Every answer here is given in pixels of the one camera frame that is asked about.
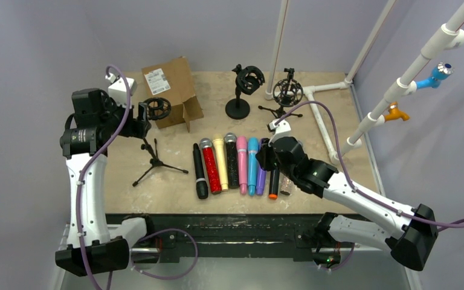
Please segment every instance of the beige tabletop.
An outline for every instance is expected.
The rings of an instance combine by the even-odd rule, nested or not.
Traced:
[[[127,75],[138,82],[133,96],[134,103],[145,100],[141,73],[131,72]],[[225,104],[234,98],[235,77],[233,72],[193,73],[196,93],[205,117],[191,122],[190,133],[185,124],[157,129],[152,122],[153,128],[147,139],[153,145],[153,139],[157,138],[159,158],[167,164],[189,170],[189,174],[159,167],[153,169],[137,187],[132,187],[131,184],[150,167],[150,155],[140,150],[142,141],[138,139],[119,137],[111,144],[105,177],[107,213],[352,213],[340,204],[308,195],[296,188],[290,196],[279,195],[275,201],[268,199],[266,193],[263,196],[242,196],[239,189],[210,195],[205,200],[197,198],[193,143],[198,143],[204,137],[211,138],[215,133],[225,135],[232,132],[247,138],[270,136],[266,124],[273,120],[273,116],[257,108],[258,105],[277,108],[274,101],[264,99],[265,85],[253,95],[244,96],[251,108],[247,118],[232,120],[225,114]],[[282,78],[284,74],[280,73],[276,80]],[[303,86],[325,85],[340,82],[344,79],[344,73],[296,72],[295,79]],[[343,142],[358,125],[349,89],[319,92],[314,94],[314,98],[332,111],[340,141]],[[310,107],[304,106],[296,112],[303,114],[303,117],[288,118],[292,135],[303,142],[303,148],[310,158],[330,162]],[[332,133],[326,112],[321,110],[321,114]],[[356,182],[376,191],[365,146],[346,155],[346,166]]]

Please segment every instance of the mini tripod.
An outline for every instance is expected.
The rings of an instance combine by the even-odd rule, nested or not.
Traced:
[[[294,68],[285,68],[283,71],[287,73],[287,78],[279,81],[273,87],[273,99],[280,107],[275,110],[259,106],[261,110],[270,111],[275,118],[285,115],[284,108],[297,105],[303,98],[303,87],[294,79]],[[290,114],[290,116],[301,118],[303,114]]]
[[[172,110],[172,106],[170,104],[170,102],[168,100],[166,100],[165,98],[150,98],[148,100],[146,100],[144,103],[140,103],[140,108],[139,108],[139,112],[138,112],[138,115],[140,116],[143,116],[143,118],[145,118],[145,120],[160,120],[166,116],[168,116],[170,114]],[[146,137],[143,137],[143,143],[141,145],[141,150],[147,150],[150,155],[151,155],[151,159],[150,159],[150,168],[147,169],[147,171],[145,171],[141,176],[140,178],[138,178],[136,181],[134,181],[132,183],[132,186],[133,187],[136,187],[140,181],[154,168],[156,167],[168,167],[168,168],[171,168],[171,169],[175,169],[175,170],[178,170],[182,173],[185,173],[185,174],[188,174],[189,171],[187,171],[186,169],[180,169],[180,168],[177,168],[177,167],[174,167],[174,166],[171,166],[171,165],[168,165],[168,164],[165,164],[164,162],[162,162],[160,159],[159,159],[159,153],[157,152],[157,139],[154,139],[153,140],[154,142],[154,146],[155,146],[155,151],[154,149],[152,148],[152,146],[149,144],[149,142],[147,141]]]

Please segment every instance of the white wall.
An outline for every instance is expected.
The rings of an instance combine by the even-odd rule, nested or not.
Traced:
[[[69,182],[59,137],[105,58],[76,1],[0,0],[0,289],[48,289]]]
[[[280,0],[81,0],[113,62],[126,70],[185,55],[195,71],[269,70]],[[291,0],[278,69],[345,71],[385,0]]]
[[[369,55],[355,79],[365,114],[461,3],[416,0],[400,6],[395,15],[398,21],[401,13],[405,15],[401,25],[380,35],[376,53]],[[427,204],[438,221],[451,222],[464,218],[464,47],[442,53],[417,79],[428,77],[441,60],[455,66],[454,75],[439,89],[403,98],[399,107],[411,119],[376,128],[370,139],[387,196]],[[420,277],[425,289],[464,289],[464,229],[440,234]]]

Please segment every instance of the red microphone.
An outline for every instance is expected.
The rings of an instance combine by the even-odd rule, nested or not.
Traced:
[[[211,193],[214,195],[221,193],[218,169],[216,168],[216,162],[214,161],[213,142],[209,138],[203,138],[200,140],[200,148],[204,154],[205,169],[207,170]]]

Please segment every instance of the cardboard box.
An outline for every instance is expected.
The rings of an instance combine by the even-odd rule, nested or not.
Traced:
[[[168,117],[155,121],[158,128],[185,123],[190,132],[190,121],[204,117],[196,98],[195,84],[191,76],[189,62],[185,57],[170,62],[153,65],[141,70],[147,98],[161,97],[172,104]]]

